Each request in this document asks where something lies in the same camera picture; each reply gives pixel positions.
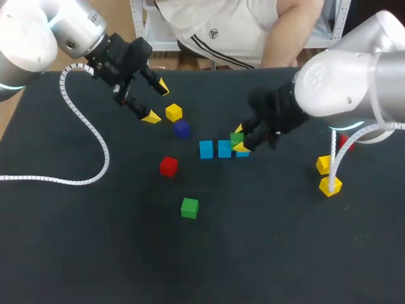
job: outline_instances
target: yellow cube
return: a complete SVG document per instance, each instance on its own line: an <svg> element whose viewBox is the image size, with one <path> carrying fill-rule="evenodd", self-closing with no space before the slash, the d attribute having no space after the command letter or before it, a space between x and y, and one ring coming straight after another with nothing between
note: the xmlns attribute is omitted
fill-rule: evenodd
<svg viewBox="0 0 405 304"><path fill-rule="evenodd" d="M321 189L326 196L331 197L332 195L339 193L340 189L342 189L342 185L343 185L342 182L337 177L335 177L335 185L333 192L329 192L329 176L327 176L321 180L319 189Z"/></svg>
<svg viewBox="0 0 405 304"><path fill-rule="evenodd" d="M320 175L326 175L330 173L330 155L319 157L316 161L316 168Z"/></svg>
<svg viewBox="0 0 405 304"><path fill-rule="evenodd" d="M173 103L166 108L166 117L172 122L176 122L183 117L183 110L177 104Z"/></svg>

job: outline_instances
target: black stripe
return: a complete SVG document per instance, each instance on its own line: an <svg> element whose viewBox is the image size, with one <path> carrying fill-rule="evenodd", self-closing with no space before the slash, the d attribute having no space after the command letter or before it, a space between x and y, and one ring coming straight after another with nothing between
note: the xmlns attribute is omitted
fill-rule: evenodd
<svg viewBox="0 0 405 304"><path fill-rule="evenodd" d="M246 67L254 68L254 66L248 65L247 63L241 62L241 61L239 61L239 60L236 60L235 58L232 58L232 57L230 57L230 56L221 54L220 52L215 51L214 49L211 49L204 41L202 41L200 38L198 38L197 35L194 35L194 37L195 37L203 46L205 46L207 49L209 49L211 52L213 52L213 53L215 53L215 54L217 54L217 55L220 55L220 56L222 56L222 57L228 58L229 60L232 60L232 61L234 61L234 62L240 63L241 65L245 65Z"/></svg>
<svg viewBox="0 0 405 304"><path fill-rule="evenodd" d="M207 49L204 49L204 48L200 45L200 43L198 43L198 41L196 41L196 39L195 39L193 36L191 36L191 39L197 44L197 46L198 46L200 49L202 49L202 50L205 51L205 52L208 52L209 54L213 55L214 57L217 57L218 59L227 61L227 62L229 62L229 63L231 63L231 64L233 64L233 65L238 65L238 66L240 66L240 67L242 67L242 68L248 68L248 67L246 67L246 66L244 66L244 65L240 65L240 64L238 64L238 63L232 62L232 61L227 60L227 59L225 59L225 58L219 57L219 56L217 56L217 55L211 53L211 52L208 51Z"/></svg>

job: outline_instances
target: person's arm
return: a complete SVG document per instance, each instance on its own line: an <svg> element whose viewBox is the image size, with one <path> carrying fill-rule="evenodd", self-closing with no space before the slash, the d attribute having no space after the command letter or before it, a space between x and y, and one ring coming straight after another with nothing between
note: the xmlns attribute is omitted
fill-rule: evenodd
<svg viewBox="0 0 405 304"><path fill-rule="evenodd" d="M280 18L268 34L261 68L296 67L319 19L324 0L278 0Z"/></svg>

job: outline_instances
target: white cable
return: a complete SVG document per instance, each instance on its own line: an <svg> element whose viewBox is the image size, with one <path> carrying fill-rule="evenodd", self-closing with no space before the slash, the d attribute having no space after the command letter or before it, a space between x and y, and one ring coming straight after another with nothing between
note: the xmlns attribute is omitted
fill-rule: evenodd
<svg viewBox="0 0 405 304"><path fill-rule="evenodd" d="M387 126L391 130L405 130L405 123L398 123L398 122L389 122L387 123ZM365 128L362 128L361 130L357 131L352 135L352 137L349 138L348 141L343 145L342 149L337 153L336 159L330 168L330 175L329 175L329 191L333 192L334 189L334 181L337 173L337 169L339 167L340 162L342 161L344 155L346 152L349 150L352 144L354 144L356 141L358 141L361 137L364 135L378 131L378 130L383 130L383 127L376 123L374 125L369 125Z"/></svg>
<svg viewBox="0 0 405 304"><path fill-rule="evenodd" d="M44 182L56 182L58 184L65 184L71 186L84 186L88 184L92 184L93 182L98 181L103 175L107 172L109 166L109 153L107 145L104 139L101 137L100 133L93 127L93 125L81 114L81 112L76 108L76 106L70 100L68 93L66 92L66 76L68 73L76 68L81 68L85 70L87 73L94 75L94 69L88 65L84 65L82 63L74 63L68 67L66 67L61 74L61 78L59 80L59 85L61 89L61 93L63 99L66 101L67 105L72 109L72 111L77 115L77 117L83 121L83 123L90 129L90 131L95 135L97 140L99 141L103 151L104 151L104 166L101 169L100 173L98 173L95 177L87 180L66 180L66 179L57 179L55 177L46 177L46 176L37 176L37 175L0 175L0 181L44 181Z"/></svg>
<svg viewBox="0 0 405 304"><path fill-rule="evenodd" d="M335 162L336 157L336 130L332 130L332 147L330 148L330 168Z"/></svg>

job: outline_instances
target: cube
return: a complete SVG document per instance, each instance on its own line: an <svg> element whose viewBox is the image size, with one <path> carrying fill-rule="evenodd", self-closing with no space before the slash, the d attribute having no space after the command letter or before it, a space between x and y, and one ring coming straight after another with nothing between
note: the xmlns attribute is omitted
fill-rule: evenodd
<svg viewBox="0 0 405 304"><path fill-rule="evenodd" d="M172 122L176 122L183 117L183 110L177 104L173 103L166 108L166 117Z"/></svg>
<svg viewBox="0 0 405 304"><path fill-rule="evenodd" d="M218 141L218 157L219 158L231 158L232 148L230 141Z"/></svg>
<svg viewBox="0 0 405 304"><path fill-rule="evenodd" d="M175 134L178 138L188 138L190 137L190 127L185 120L179 120L174 123L175 125Z"/></svg>
<svg viewBox="0 0 405 304"><path fill-rule="evenodd" d="M192 198L183 199L182 217L195 220L198 213L198 200Z"/></svg>
<svg viewBox="0 0 405 304"><path fill-rule="evenodd" d="M319 157L316 161L316 168L320 175L329 174L330 171L330 155Z"/></svg>
<svg viewBox="0 0 405 304"><path fill-rule="evenodd" d="M339 141L339 149L342 149L343 145L348 141L349 138L345 135L340 136L340 141ZM349 148L349 151L352 151L354 149L354 144L352 144Z"/></svg>
<svg viewBox="0 0 405 304"><path fill-rule="evenodd" d="M343 185L342 182L337 177L335 177L335 185L334 185L333 192L329 192L329 176L327 176L321 180L319 189L321 189L321 191L327 197L331 197L332 195L339 193L340 189L342 189L342 185Z"/></svg>
<svg viewBox="0 0 405 304"><path fill-rule="evenodd" d="M249 157L250 152L236 152L236 157Z"/></svg>
<svg viewBox="0 0 405 304"><path fill-rule="evenodd" d="M243 133L231 133L230 134L230 142L232 145L232 149L237 145L240 144L245 139L245 134Z"/></svg>
<svg viewBox="0 0 405 304"><path fill-rule="evenodd" d="M159 170L161 175L167 177L175 176L177 172L178 164L177 159L166 156L163 161L160 163Z"/></svg>
<svg viewBox="0 0 405 304"><path fill-rule="evenodd" d="M200 141L200 158L202 160L214 158L214 145L212 141Z"/></svg>

